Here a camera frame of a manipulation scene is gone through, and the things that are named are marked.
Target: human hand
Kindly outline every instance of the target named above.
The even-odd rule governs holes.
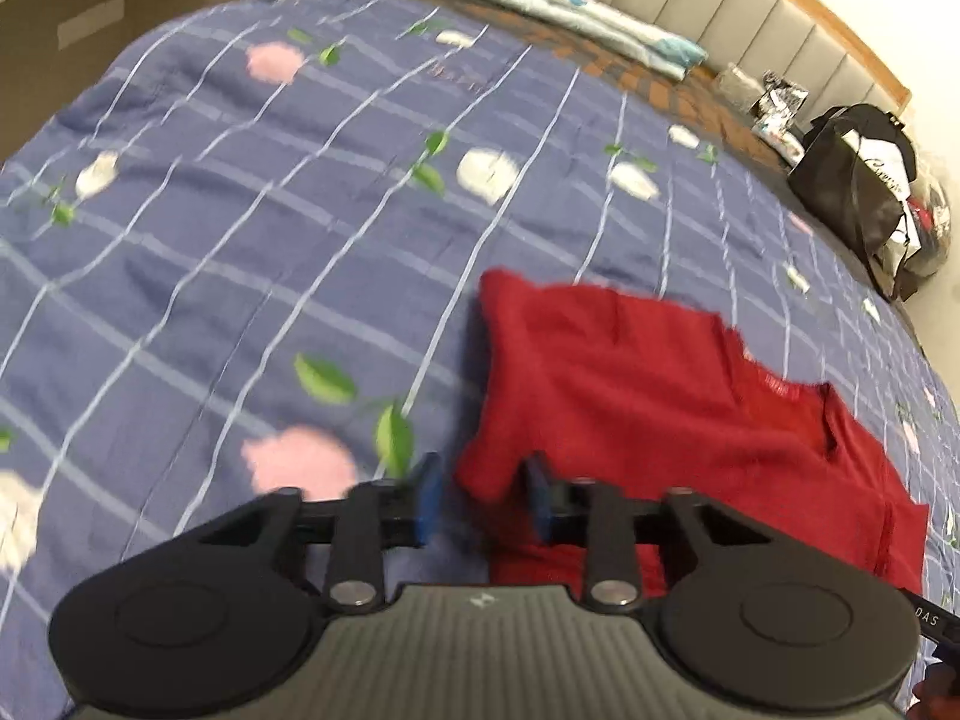
[[[917,702],[907,711],[907,720],[960,720],[960,697],[949,695],[955,679],[952,666],[928,666],[923,680],[913,686]]]

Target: ribbed gray surface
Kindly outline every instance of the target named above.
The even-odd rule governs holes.
[[[334,623],[285,685],[229,720],[757,718],[693,688],[642,627],[587,613],[559,587],[410,587]],[[892,720],[878,704],[846,717]],[[86,710],[83,720],[109,720]]]

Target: red cloth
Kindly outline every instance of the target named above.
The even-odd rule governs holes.
[[[589,286],[481,282],[491,374],[480,429],[457,478],[493,543],[493,584],[569,584],[583,551],[533,541],[515,485],[546,453],[560,478],[632,497],[694,488],[891,584],[920,592],[928,507],[829,384],[786,382],[745,358],[716,314]],[[638,547],[644,589],[664,592]]]

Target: black circular disc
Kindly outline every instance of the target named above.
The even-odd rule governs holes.
[[[888,696],[919,641],[909,604],[888,584],[808,551],[780,562],[765,547],[738,547],[681,580],[661,632],[696,677],[786,712]]]
[[[79,702],[132,716],[227,709],[299,659],[309,600],[232,548],[131,560],[78,586],[50,622],[50,649]]]

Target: white logo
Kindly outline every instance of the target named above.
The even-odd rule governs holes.
[[[477,608],[487,608],[489,605],[496,603],[496,598],[488,592],[482,592],[480,595],[474,595],[472,599],[470,599],[470,603]]]

